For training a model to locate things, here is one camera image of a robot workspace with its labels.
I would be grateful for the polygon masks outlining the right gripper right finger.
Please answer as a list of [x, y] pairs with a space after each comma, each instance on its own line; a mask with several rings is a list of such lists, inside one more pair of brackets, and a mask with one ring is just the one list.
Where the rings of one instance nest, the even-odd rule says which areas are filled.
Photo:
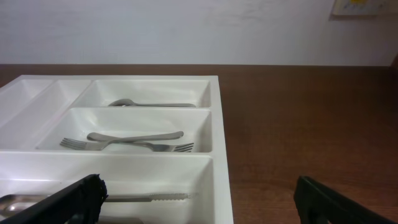
[[301, 224], [395, 224], [308, 176], [300, 176], [294, 202]]

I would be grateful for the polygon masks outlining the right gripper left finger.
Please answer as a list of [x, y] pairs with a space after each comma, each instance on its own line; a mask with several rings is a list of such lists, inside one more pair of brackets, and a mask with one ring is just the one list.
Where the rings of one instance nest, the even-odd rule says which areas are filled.
[[95, 224], [107, 197], [105, 181], [98, 174], [90, 174], [1, 224]]

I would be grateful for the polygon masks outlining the silver fork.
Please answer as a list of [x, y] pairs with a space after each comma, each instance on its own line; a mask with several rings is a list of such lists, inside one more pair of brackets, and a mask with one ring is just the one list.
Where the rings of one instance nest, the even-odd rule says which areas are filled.
[[[178, 145], [169, 145], [169, 144], [152, 144], [146, 142], [146, 140], [172, 140], [178, 139], [183, 136], [183, 131], [177, 131], [175, 133], [169, 134], [156, 134], [151, 136], [140, 136], [139, 141], [130, 141], [127, 144], [132, 144], [134, 146], [143, 146], [151, 149], [154, 152], [190, 152], [193, 147], [194, 143], [188, 144], [178, 144]], [[108, 136], [100, 133], [89, 133], [86, 137], [88, 140], [91, 141], [110, 141], [114, 139], [118, 139], [118, 137]]]
[[86, 142], [78, 141], [70, 138], [63, 138], [60, 145], [77, 151], [101, 151], [108, 145], [113, 143], [127, 143], [133, 141], [156, 141], [156, 140], [172, 140], [181, 138], [184, 135], [183, 131], [168, 134], [156, 134], [151, 136], [136, 136], [129, 138], [116, 138], [112, 137], [106, 141], [99, 142]]

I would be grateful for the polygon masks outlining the long metal tweezers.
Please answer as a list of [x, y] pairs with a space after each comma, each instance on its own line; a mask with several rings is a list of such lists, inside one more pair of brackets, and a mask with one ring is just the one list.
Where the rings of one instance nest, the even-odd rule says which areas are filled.
[[[1, 216], [11, 217], [48, 197], [50, 195], [5, 195], [1, 197]], [[155, 200], [185, 200], [191, 197], [191, 194], [109, 195], [105, 202], [152, 202]]]

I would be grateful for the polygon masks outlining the silver tablespoon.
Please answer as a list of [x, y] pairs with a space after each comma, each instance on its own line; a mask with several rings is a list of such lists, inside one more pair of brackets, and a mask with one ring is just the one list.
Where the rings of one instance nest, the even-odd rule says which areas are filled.
[[148, 106], [148, 107], [187, 107], [187, 108], [196, 107], [194, 104], [190, 103], [158, 103], [158, 104], [135, 103], [130, 99], [116, 100], [110, 103], [109, 106]]

